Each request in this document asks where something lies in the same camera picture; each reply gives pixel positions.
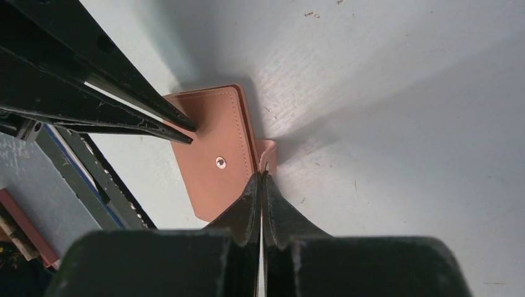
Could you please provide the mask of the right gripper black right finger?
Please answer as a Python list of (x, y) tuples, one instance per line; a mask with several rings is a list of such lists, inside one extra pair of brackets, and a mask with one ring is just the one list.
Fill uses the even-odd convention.
[(331, 235), (287, 201), (274, 180), (262, 175), (262, 243), (266, 296), (295, 296), (294, 250), (297, 238)]

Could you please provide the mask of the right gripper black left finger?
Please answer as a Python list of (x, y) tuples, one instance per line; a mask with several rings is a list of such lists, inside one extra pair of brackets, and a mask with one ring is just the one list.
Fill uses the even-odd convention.
[(240, 197), (215, 220), (208, 230), (226, 231), (230, 247), (225, 262), (225, 275), (220, 284), (222, 296), (257, 296), (261, 240), (262, 176), (253, 174)]

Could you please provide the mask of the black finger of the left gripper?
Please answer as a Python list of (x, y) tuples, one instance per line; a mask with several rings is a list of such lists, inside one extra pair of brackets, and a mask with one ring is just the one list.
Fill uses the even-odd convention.
[(1, 49), (1, 109), (75, 132), (145, 134), (191, 144), (175, 128)]
[[(5, 1), (4, 49), (177, 131), (197, 130), (151, 86), (80, 1)], [(7, 111), (4, 117), (44, 123)]]

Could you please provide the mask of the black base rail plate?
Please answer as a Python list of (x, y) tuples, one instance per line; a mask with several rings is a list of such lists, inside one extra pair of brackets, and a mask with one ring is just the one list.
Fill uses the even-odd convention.
[(88, 134), (44, 125), (36, 142), (101, 229), (157, 228)]

